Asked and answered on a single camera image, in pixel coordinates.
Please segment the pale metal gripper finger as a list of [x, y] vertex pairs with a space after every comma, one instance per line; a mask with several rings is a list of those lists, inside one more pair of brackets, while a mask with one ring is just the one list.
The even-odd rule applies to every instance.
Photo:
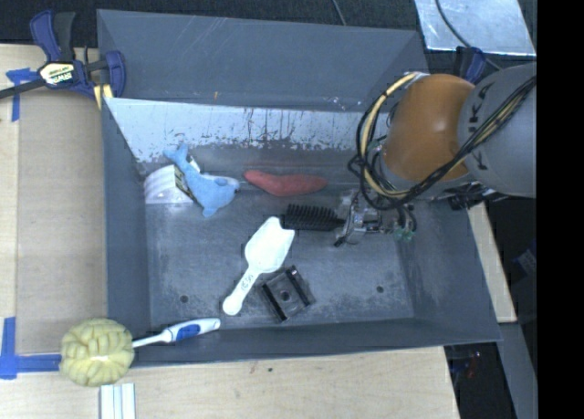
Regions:
[[339, 197], [340, 215], [359, 213], [360, 209], [360, 192], [346, 192]]
[[334, 246], [357, 245], [365, 236], [364, 228], [337, 228]]

